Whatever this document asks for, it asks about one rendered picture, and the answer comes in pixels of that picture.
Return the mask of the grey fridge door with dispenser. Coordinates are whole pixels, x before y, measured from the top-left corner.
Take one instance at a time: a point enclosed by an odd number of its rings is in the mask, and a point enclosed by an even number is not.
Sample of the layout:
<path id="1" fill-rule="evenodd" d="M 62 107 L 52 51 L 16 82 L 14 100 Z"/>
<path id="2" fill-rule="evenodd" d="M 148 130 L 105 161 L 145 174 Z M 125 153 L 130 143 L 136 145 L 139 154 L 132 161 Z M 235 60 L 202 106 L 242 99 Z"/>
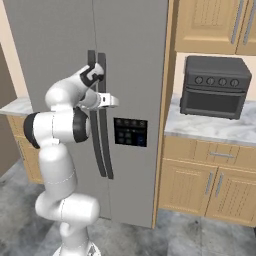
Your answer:
<path id="1" fill-rule="evenodd" d="M 93 0 L 106 55 L 111 219 L 150 228 L 154 204 L 168 0 Z"/>

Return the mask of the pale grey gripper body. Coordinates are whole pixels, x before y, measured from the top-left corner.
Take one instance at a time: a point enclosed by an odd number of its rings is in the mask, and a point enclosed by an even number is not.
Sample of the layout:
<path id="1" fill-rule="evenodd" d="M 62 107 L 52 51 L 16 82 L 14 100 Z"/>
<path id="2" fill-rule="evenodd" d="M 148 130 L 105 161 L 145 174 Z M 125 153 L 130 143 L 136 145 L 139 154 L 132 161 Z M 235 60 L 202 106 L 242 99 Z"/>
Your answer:
<path id="1" fill-rule="evenodd" d="M 114 96 L 110 96 L 110 108 L 116 108 L 120 105 L 120 101 L 118 98 L 114 97 Z"/>

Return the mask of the light wood fridge side panel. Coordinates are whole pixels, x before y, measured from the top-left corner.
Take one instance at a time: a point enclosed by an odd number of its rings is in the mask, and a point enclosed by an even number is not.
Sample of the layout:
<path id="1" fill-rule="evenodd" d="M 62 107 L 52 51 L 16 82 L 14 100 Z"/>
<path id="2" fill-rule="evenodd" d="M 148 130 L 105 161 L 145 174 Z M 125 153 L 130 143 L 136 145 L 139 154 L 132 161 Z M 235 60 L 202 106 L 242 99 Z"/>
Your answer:
<path id="1" fill-rule="evenodd" d="M 152 213 L 152 225 L 154 229 L 157 221 L 158 205 L 159 205 L 159 192 L 160 192 L 160 179 L 161 179 L 161 165 L 164 144 L 164 130 L 166 120 L 168 117 L 170 102 L 173 94 L 173 84 L 175 76 L 176 56 L 175 39 L 178 18 L 179 0 L 168 0 L 168 19 L 166 27 L 166 42 L 165 42 L 165 55 L 163 66 L 163 82 L 161 92 L 161 105 L 160 105 L 160 118 L 159 118 L 159 136 L 158 136 L 158 149 L 157 149 L 157 162 L 155 174 L 155 190 L 154 190 L 154 204 Z"/>

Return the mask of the light wood wall cupboard door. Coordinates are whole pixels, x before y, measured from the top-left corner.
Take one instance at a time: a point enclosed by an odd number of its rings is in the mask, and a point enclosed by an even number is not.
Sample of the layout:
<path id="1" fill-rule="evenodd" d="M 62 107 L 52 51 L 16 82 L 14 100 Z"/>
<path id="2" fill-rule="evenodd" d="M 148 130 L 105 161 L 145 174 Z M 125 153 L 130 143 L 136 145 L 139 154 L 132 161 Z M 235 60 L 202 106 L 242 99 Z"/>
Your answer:
<path id="1" fill-rule="evenodd" d="M 242 28 L 239 36 L 239 41 L 236 49 L 237 55 L 256 56 L 256 11 L 254 14 L 254 20 L 252 23 L 248 42 L 246 45 L 243 45 L 244 34 L 248 24 L 252 4 L 253 4 L 253 0 L 248 0 L 246 12 L 245 12 L 245 16 L 243 19 L 243 24 L 242 24 Z"/>
<path id="2" fill-rule="evenodd" d="M 248 0 L 244 0 L 236 40 L 231 44 L 240 0 L 179 0 L 177 52 L 234 54 Z"/>

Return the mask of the light wood base cupboard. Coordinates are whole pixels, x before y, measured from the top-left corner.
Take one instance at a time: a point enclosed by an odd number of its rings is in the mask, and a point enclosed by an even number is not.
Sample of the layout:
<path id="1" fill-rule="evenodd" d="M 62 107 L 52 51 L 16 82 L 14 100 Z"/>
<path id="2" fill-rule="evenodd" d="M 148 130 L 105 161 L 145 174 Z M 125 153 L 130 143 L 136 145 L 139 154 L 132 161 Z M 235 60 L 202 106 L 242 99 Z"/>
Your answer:
<path id="1" fill-rule="evenodd" d="M 39 169 L 38 153 L 26 139 L 23 133 L 24 116 L 7 116 L 14 138 L 21 152 L 23 164 L 27 173 L 28 180 L 33 183 L 42 184 L 43 178 Z"/>

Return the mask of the black toaster oven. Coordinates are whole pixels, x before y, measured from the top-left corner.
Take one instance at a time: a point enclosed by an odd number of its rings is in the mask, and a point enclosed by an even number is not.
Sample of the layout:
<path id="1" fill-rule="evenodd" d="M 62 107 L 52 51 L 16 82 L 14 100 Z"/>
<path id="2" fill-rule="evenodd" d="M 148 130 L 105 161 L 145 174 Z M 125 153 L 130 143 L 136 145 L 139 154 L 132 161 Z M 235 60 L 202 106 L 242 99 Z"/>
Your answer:
<path id="1" fill-rule="evenodd" d="M 180 113 L 238 120 L 252 74 L 242 58 L 186 58 Z"/>

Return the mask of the grey freezer door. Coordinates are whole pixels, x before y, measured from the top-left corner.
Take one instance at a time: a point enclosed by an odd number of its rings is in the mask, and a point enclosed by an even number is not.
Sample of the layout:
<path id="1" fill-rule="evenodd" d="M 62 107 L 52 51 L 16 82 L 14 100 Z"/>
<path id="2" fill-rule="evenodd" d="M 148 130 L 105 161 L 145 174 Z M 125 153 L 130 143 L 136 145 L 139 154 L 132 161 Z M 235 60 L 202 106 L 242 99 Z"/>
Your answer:
<path id="1" fill-rule="evenodd" d="M 26 87 L 35 112 L 46 112 L 47 90 L 88 63 L 98 53 L 92 0 L 3 0 Z M 100 116 L 97 112 L 101 153 Z M 92 134 L 67 145 L 78 177 L 77 191 L 99 200 L 100 215 L 111 217 L 108 177 L 101 177 Z"/>

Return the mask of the light wood base cupboard door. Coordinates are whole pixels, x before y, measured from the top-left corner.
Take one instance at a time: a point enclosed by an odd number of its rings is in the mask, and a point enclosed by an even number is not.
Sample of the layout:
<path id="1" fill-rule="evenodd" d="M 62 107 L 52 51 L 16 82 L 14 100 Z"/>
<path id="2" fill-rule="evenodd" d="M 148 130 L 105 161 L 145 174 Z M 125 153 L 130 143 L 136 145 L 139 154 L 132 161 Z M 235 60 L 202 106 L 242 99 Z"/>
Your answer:
<path id="1" fill-rule="evenodd" d="M 204 216 L 211 190 L 205 195 L 211 165 L 164 159 L 162 163 L 159 207 L 177 212 Z"/>
<path id="2" fill-rule="evenodd" d="M 220 174 L 223 181 L 215 197 Z M 256 171 L 219 167 L 207 207 L 206 217 L 256 226 Z"/>

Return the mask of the light wood drawer front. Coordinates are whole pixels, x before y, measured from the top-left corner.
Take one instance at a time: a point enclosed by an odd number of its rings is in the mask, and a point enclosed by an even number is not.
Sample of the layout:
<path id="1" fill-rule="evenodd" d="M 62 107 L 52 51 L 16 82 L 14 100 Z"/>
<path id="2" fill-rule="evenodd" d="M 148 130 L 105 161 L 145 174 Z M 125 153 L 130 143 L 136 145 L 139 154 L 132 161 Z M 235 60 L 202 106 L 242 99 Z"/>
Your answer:
<path id="1" fill-rule="evenodd" d="M 211 156 L 210 152 L 232 154 L 235 158 Z M 197 141 L 194 159 L 197 161 L 218 165 L 233 165 L 236 161 L 239 147 L 232 144 L 224 144 L 209 141 Z"/>

